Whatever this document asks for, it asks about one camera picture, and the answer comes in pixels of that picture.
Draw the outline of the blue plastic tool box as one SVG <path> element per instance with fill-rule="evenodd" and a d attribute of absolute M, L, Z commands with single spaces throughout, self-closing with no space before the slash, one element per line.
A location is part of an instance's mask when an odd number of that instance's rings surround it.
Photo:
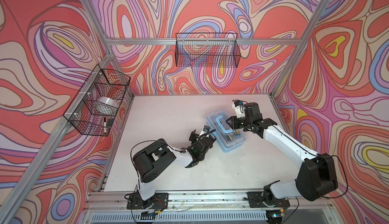
<path fill-rule="evenodd" d="M 216 111 L 206 116 L 207 125 L 215 130 L 213 135 L 224 152 L 230 152 L 246 141 L 240 130 L 234 130 L 227 124 L 228 115 L 225 111 Z"/>

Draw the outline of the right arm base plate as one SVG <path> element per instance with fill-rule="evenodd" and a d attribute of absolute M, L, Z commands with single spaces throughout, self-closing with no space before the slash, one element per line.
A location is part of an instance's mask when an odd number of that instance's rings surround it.
<path fill-rule="evenodd" d="M 284 199 L 277 199 L 268 192 L 247 192 L 244 197 L 245 201 L 249 202 L 251 208 L 284 208 L 290 207 L 290 202 Z"/>

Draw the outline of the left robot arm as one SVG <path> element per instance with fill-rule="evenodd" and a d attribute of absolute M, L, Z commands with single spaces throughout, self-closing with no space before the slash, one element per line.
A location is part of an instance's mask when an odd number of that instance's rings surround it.
<path fill-rule="evenodd" d="M 186 148 L 178 149 L 170 146 L 165 139 L 158 139 L 150 141 L 150 145 L 132 156 L 131 162 L 138 176 L 135 189 L 143 203 L 155 200 L 156 188 L 152 182 L 170 165 L 193 168 L 203 161 L 216 141 L 215 132 L 205 125 L 200 134 L 195 130 L 190 133 L 190 145 Z"/>

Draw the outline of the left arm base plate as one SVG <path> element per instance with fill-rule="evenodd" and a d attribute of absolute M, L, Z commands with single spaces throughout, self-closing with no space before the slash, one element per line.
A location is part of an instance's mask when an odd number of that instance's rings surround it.
<path fill-rule="evenodd" d="M 138 192 L 133 192 L 126 194 L 124 199 L 127 200 L 127 209 L 129 210 L 153 209 L 162 211 L 168 207 L 169 194 L 156 193 L 151 198 L 142 200 Z"/>

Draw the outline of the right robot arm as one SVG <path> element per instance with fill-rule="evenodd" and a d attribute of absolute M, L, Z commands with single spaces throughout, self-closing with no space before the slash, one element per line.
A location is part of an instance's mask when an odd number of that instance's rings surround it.
<path fill-rule="evenodd" d="M 332 199 L 330 193 L 338 189 L 335 169 L 336 155 L 320 154 L 294 139 L 274 120 L 263 118 L 255 102 L 233 100 L 235 116 L 226 122 L 231 129 L 252 132 L 281 150 L 298 168 L 294 180 L 275 181 L 263 188 L 259 202 L 273 207 L 287 198 L 303 197 L 308 201 Z"/>

